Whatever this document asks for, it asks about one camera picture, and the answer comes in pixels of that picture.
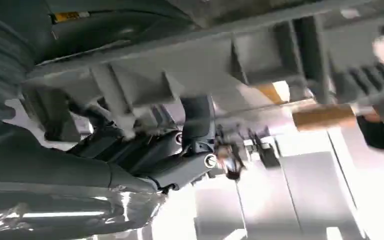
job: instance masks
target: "silver metal part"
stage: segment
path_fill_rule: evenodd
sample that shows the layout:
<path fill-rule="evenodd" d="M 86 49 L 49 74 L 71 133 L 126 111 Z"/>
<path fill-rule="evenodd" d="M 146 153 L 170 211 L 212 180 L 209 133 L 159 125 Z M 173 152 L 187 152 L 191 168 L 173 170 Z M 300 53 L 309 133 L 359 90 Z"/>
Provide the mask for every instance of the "silver metal part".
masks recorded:
<path fill-rule="evenodd" d="M 208 154 L 204 160 L 205 166 L 209 169 L 215 168 L 217 166 L 217 157 L 214 154 Z"/>

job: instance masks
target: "bolt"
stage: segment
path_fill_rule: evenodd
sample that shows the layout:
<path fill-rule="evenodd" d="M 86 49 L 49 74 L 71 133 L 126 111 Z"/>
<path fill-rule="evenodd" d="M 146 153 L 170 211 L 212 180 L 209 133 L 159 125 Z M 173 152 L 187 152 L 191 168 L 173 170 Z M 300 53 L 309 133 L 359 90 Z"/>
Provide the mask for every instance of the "bolt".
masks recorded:
<path fill-rule="evenodd" d="M 177 143 L 178 145 L 182 145 L 182 133 L 181 133 L 181 132 L 179 132 L 178 134 L 176 134 L 175 140 L 176 140 L 176 143 Z"/>
<path fill-rule="evenodd" d="M 204 164 L 207 168 L 212 169 L 217 165 L 217 157 L 214 154 L 208 154 L 205 157 Z"/>

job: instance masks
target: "yellow label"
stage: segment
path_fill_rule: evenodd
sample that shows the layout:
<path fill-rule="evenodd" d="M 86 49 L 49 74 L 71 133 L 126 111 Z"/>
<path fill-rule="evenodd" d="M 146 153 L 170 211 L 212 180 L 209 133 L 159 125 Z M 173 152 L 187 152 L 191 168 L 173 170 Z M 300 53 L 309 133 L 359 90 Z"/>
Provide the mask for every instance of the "yellow label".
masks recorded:
<path fill-rule="evenodd" d="M 78 12 L 62 12 L 62 13 L 55 13 L 55 21 L 57 23 L 62 23 L 68 20 L 73 20 L 73 19 L 79 19 L 79 13 Z"/>

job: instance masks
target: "person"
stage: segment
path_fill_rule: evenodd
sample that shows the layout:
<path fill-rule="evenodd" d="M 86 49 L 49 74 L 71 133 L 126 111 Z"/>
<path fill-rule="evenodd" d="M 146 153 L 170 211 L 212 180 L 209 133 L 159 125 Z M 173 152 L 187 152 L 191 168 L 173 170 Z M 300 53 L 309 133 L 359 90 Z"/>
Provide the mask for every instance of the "person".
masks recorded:
<path fill-rule="evenodd" d="M 358 116 L 357 123 L 366 144 L 374 149 L 384 150 L 384 123 L 376 112 Z"/>

